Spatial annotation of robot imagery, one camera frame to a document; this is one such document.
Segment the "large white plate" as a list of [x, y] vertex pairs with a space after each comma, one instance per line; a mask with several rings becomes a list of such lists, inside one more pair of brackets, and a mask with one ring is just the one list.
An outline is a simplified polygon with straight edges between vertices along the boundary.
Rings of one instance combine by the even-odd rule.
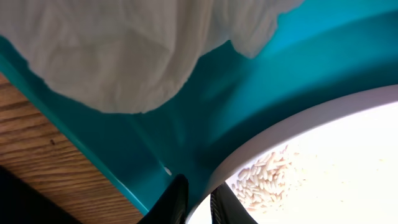
[[396, 223], [397, 87], [366, 90], [295, 114], [254, 136], [212, 174], [189, 223], [212, 223], [210, 194], [243, 168], [288, 147], [299, 152], [301, 186], [257, 223]]

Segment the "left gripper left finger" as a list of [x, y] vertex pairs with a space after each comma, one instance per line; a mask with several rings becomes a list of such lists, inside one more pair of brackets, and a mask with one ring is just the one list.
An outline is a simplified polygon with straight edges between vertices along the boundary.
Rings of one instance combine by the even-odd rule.
[[187, 208], [188, 180], [179, 174], [137, 224], [185, 224]]

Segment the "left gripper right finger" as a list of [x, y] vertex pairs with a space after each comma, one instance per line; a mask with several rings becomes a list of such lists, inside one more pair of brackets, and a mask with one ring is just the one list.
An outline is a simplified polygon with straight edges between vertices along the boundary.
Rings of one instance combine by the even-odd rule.
[[226, 182], [210, 194], [212, 224], [257, 224]]

